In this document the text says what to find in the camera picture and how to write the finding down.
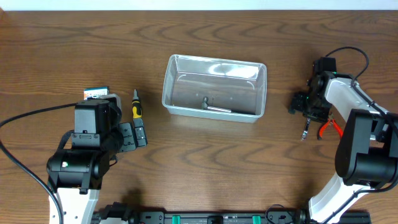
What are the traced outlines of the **silver ratchet wrench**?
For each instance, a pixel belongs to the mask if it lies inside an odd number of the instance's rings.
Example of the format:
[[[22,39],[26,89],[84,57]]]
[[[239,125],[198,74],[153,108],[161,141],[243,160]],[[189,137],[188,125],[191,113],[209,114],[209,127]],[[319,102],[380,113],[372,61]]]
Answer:
[[[310,122],[311,122],[311,119],[310,119],[310,118],[307,118],[307,119],[306,119],[306,122],[305,122],[304,129],[303,129],[303,133],[302,133],[302,135],[301,135],[301,140],[302,140],[302,141],[305,140],[305,139],[307,138],[308,129],[309,129],[309,126],[310,126]]]

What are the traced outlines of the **small steel claw hammer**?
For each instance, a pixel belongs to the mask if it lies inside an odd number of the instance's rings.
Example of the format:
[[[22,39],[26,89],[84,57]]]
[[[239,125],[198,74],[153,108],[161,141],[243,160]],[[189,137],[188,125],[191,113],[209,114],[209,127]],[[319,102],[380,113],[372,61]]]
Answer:
[[[227,109],[227,108],[220,108],[220,107],[216,107],[216,106],[210,106],[208,104],[208,97],[207,96],[205,96],[203,98],[203,100],[202,100],[201,109],[210,110],[210,111],[217,111],[217,112],[222,112],[222,113],[252,114],[252,113],[250,113],[248,111],[231,110],[231,109]]]

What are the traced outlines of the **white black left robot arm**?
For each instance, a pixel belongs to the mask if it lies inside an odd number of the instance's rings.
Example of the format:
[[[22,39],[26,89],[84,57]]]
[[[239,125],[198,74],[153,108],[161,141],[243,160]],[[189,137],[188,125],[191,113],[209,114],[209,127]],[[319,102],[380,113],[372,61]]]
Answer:
[[[75,106],[73,131],[64,135],[47,162],[50,222],[90,223],[104,175],[117,154],[147,146],[141,102],[132,101],[132,121],[121,122],[117,96],[81,101]]]

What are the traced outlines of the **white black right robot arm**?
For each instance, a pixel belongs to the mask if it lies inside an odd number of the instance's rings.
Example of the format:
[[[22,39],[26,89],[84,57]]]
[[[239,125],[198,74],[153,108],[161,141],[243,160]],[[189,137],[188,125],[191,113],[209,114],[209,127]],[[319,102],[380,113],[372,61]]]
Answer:
[[[397,186],[397,115],[365,94],[354,76],[338,73],[334,58],[314,61],[307,85],[308,91],[293,95],[288,112],[326,124],[336,108],[346,124],[339,132],[333,177],[295,222],[338,223],[362,196]]]

